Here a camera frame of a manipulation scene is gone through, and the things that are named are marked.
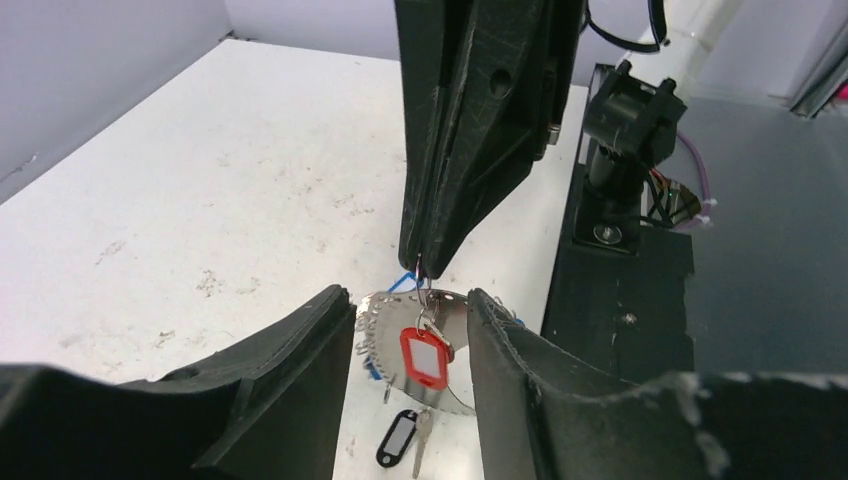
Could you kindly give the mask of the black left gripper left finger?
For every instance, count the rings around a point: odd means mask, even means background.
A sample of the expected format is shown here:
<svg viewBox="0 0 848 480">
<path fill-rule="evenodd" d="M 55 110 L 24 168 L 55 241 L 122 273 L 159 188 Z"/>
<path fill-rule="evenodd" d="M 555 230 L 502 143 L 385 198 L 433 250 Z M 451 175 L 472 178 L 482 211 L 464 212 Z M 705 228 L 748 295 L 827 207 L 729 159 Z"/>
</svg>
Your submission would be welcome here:
<svg viewBox="0 0 848 480">
<path fill-rule="evenodd" d="M 356 309 L 331 285 L 156 381 L 1 368 L 5 479 L 329 479 Z"/>
</svg>

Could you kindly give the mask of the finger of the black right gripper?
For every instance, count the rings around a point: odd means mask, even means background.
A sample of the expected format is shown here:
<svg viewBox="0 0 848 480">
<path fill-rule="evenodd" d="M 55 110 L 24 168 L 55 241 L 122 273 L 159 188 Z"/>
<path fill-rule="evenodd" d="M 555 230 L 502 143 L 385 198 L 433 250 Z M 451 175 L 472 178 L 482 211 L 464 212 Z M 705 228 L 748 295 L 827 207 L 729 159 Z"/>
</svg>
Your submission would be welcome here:
<svg viewBox="0 0 848 480">
<path fill-rule="evenodd" d="M 458 138 L 477 187 L 471 231 L 529 175 L 561 123 L 586 10 L 582 1 L 473 2 Z"/>
<path fill-rule="evenodd" d="M 398 259 L 407 269 L 446 268 L 477 223 L 477 187 L 458 139 L 475 8 L 395 4 L 406 145 Z"/>
</svg>

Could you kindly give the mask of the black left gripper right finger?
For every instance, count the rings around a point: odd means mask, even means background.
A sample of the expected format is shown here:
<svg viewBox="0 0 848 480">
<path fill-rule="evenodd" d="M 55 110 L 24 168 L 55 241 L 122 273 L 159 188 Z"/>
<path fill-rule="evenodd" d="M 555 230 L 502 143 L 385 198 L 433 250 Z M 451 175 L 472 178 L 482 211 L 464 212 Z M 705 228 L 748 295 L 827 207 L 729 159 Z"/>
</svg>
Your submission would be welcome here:
<svg viewBox="0 0 848 480">
<path fill-rule="evenodd" d="M 468 294 L 488 479 L 843 479 L 847 379 L 671 372 L 634 384 Z"/>
</svg>

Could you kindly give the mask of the red key tag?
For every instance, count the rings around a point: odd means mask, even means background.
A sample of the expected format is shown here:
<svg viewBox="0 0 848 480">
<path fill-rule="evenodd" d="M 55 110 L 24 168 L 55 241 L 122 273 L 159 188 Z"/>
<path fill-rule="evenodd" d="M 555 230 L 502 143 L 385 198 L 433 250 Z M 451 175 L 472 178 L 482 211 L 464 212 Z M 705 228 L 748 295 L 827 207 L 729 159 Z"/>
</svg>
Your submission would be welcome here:
<svg viewBox="0 0 848 480">
<path fill-rule="evenodd" d="M 407 327 L 399 334 L 405 372 L 413 382 L 437 391 L 449 385 L 451 347 L 429 329 Z"/>
</svg>

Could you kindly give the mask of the silver metal key plate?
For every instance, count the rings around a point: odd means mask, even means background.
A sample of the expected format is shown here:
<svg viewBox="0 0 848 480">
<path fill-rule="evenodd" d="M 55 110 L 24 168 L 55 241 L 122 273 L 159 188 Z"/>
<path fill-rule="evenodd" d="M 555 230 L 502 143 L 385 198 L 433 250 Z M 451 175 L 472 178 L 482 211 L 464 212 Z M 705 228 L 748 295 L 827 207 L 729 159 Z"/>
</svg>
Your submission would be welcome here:
<svg viewBox="0 0 848 480">
<path fill-rule="evenodd" d="M 473 404 L 456 394 L 462 382 L 456 354 L 469 345 L 468 299 L 439 289 L 374 292 L 357 309 L 364 338 L 357 353 L 390 387 L 432 409 L 473 416 Z"/>
</svg>

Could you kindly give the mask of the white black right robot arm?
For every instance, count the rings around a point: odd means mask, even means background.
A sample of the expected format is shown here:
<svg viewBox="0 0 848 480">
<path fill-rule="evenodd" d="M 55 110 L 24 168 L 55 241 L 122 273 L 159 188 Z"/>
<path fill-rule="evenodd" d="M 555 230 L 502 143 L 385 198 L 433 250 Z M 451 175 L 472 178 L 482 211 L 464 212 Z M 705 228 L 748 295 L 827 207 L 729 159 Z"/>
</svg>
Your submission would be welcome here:
<svg viewBox="0 0 848 480">
<path fill-rule="evenodd" d="M 674 151 L 689 90 L 740 3 L 651 1 L 584 111 L 598 145 L 578 205 L 581 243 L 633 254 L 652 169 Z M 469 233 L 556 143 L 585 1 L 398 1 L 406 180 L 400 265 L 437 279 Z"/>
</svg>

